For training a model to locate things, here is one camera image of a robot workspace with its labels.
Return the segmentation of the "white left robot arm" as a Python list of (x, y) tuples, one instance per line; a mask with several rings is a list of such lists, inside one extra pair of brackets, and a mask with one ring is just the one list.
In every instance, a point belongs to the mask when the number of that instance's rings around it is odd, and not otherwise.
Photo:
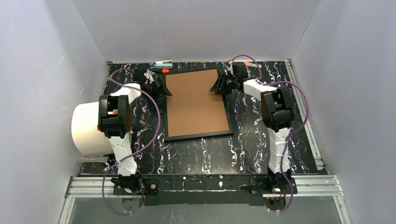
[(158, 121), (154, 137), (137, 153), (148, 148), (157, 138), (161, 121), (160, 109), (156, 102), (162, 97), (171, 96), (162, 77), (149, 70), (136, 70), (133, 72), (132, 82), (122, 84), (110, 75), (110, 80), (120, 86), (120, 89), (110, 95), (99, 97), (98, 130), (108, 139), (115, 155), (120, 176), (133, 176), (138, 172), (138, 165), (134, 160), (135, 154), (131, 149), (130, 132), (132, 130), (131, 104), (144, 95), (150, 100), (157, 113)]

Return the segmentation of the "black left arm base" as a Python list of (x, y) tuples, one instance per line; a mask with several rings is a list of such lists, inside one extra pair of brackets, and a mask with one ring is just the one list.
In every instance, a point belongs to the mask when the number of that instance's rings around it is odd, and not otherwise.
[(141, 174), (112, 177), (114, 195), (143, 195), (154, 196), (158, 194), (159, 181), (156, 178)]

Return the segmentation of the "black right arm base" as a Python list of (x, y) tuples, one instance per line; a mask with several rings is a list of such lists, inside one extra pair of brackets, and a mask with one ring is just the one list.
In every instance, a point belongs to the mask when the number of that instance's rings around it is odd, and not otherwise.
[(240, 185), (239, 190), (246, 190), (253, 195), (281, 194), (286, 190), (287, 194), (297, 194), (297, 184), (290, 172), (285, 172), (291, 185), (281, 173), (270, 173), (269, 175), (255, 175), (248, 178), (246, 184)]

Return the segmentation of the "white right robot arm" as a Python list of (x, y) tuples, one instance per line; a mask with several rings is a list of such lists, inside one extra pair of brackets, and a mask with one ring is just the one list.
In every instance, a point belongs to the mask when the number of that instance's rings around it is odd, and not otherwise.
[(289, 90), (249, 78), (246, 67), (240, 63), (233, 64), (226, 72), (219, 72), (210, 92), (228, 95), (232, 90), (239, 90), (260, 101), (262, 120), (270, 139), (269, 174), (290, 177), (287, 137), (295, 115)]

